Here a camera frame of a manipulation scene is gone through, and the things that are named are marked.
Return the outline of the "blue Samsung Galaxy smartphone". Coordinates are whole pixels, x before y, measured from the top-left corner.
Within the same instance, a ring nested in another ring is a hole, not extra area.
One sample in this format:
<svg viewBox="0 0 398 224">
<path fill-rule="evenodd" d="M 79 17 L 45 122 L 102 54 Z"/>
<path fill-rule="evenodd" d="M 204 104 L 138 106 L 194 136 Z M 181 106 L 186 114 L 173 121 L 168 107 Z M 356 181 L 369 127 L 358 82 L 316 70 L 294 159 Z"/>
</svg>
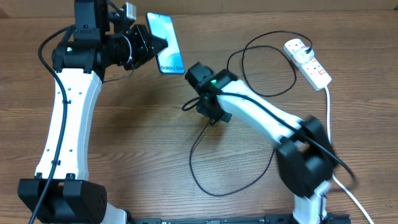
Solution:
<svg viewBox="0 0 398 224">
<path fill-rule="evenodd" d="M 150 33 L 161 43 L 160 50 L 156 50 L 159 72 L 164 75 L 184 74 L 185 67 L 172 18 L 165 14 L 148 12 L 146 19 Z"/>
</svg>

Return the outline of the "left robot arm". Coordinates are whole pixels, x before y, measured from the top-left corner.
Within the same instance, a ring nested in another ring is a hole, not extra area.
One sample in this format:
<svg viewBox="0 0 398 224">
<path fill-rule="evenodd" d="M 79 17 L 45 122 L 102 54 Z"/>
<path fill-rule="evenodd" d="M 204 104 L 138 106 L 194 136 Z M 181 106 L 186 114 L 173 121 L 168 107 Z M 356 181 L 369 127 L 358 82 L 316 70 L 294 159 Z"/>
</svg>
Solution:
<svg viewBox="0 0 398 224">
<path fill-rule="evenodd" d="M 52 118 L 33 178 L 17 194 L 42 223 L 132 223 L 108 202 L 104 186 L 90 182 L 88 143 L 95 104 L 109 66 L 133 71 L 168 44 L 137 24 L 135 5 L 75 1 L 75 22 L 57 31 L 60 42 L 47 70 L 55 80 Z"/>
</svg>

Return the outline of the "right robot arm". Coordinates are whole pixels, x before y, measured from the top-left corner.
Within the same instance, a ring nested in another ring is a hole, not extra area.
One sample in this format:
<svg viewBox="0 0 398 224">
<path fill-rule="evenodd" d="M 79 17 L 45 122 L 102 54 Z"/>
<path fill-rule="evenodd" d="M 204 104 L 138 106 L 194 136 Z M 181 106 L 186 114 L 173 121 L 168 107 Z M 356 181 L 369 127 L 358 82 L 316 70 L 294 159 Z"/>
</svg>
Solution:
<svg viewBox="0 0 398 224">
<path fill-rule="evenodd" d="M 279 176 L 294 194 L 294 222 L 324 223 L 326 195 L 337 161 L 321 122 L 276 108 L 227 69 L 215 73 L 196 63 L 185 79 L 198 93 L 196 109 L 209 117 L 210 125 L 237 116 L 272 145 Z"/>
</svg>

